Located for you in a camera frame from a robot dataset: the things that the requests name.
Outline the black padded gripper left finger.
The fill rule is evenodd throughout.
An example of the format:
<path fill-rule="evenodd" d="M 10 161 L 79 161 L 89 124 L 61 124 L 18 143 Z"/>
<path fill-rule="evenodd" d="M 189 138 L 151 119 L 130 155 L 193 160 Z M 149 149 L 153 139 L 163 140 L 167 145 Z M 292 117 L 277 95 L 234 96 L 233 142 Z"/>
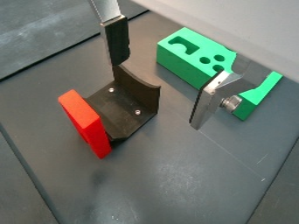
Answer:
<path fill-rule="evenodd" d="M 99 21 L 111 65 L 115 67 L 130 57 L 127 17 L 121 12 L 118 0 L 89 0 L 89 3 Z"/>

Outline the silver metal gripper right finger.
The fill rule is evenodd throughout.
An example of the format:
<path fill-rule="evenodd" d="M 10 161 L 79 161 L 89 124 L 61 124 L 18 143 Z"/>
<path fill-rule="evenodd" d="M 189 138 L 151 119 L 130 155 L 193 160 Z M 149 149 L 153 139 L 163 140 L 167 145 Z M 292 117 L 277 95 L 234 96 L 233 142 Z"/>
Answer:
<path fill-rule="evenodd" d="M 201 90 L 190 124 L 198 130 L 231 96 L 257 88 L 269 76 L 269 68 L 255 61 L 234 63 L 233 73 L 218 72 L 210 84 Z"/>

